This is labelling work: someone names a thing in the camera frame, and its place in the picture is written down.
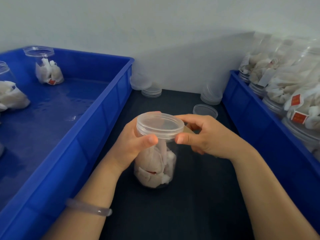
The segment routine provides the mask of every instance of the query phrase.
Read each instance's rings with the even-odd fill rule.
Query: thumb
[[[144,149],[147,149],[149,147],[152,147],[158,143],[158,138],[156,135],[146,135],[142,137],[138,137],[134,140],[134,148],[138,151],[142,151]]]
[[[199,135],[190,134],[190,133],[179,133],[175,138],[175,142],[177,144],[184,144],[184,145],[198,146],[198,147],[200,147],[201,145]]]

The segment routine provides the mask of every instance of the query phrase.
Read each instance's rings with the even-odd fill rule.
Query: hand
[[[201,130],[198,135],[179,133],[175,138],[177,144],[190,145],[194,152],[233,160],[253,148],[211,116],[185,114],[176,117],[187,122],[191,130]]]
[[[119,173],[129,167],[139,152],[158,143],[158,138],[154,134],[138,137],[136,125],[137,118],[125,125],[117,141],[104,158],[105,161],[112,163]]]

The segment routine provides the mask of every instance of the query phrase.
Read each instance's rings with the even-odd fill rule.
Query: right hand
[[[190,145],[194,152],[235,160],[253,149],[249,143],[209,115],[185,114],[176,117],[186,122],[189,129],[201,130],[199,134],[179,133],[175,138],[177,144]]]

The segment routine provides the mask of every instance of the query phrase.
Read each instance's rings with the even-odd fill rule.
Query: paper tag
[[[249,59],[250,59],[250,53],[246,53],[245,57],[243,58],[241,64],[240,64],[240,67],[239,69],[242,67],[242,66],[246,66],[246,65],[249,65]]]
[[[275,69],[272,69],[272,68],[267,69],[264,72],[263,76],[261,77],[260,81],[258,82],[258,85],[260,85],[262,87],[267,86],[275,73],[276,73]]]
[[[294,111],[292,116],[291,116],[291,120],[299,123],[299,124],[304,124],[306,122],[306,119],[309,117],[309,115],[298,112],[298,111]]]
[[[301,94],[294,95],[291,99],[291,106],[301,104]]]
[[[50,79],[50,80],[48,81],[48,84],[50,84],[50,85],[54,85],[54,84],[56,84],[56,81],[55,81],[55,80]]]

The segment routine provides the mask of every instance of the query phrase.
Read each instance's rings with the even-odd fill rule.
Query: forearm
[[[114,167],[108,154],[93,171],[75,199],[94,206],[109,208],[121,172]],[[50,240],[99,239],[106,217],[66,207],[44,236]]]
[[[260,154],[251,146],[231,160],[256,239],[319,239]]]

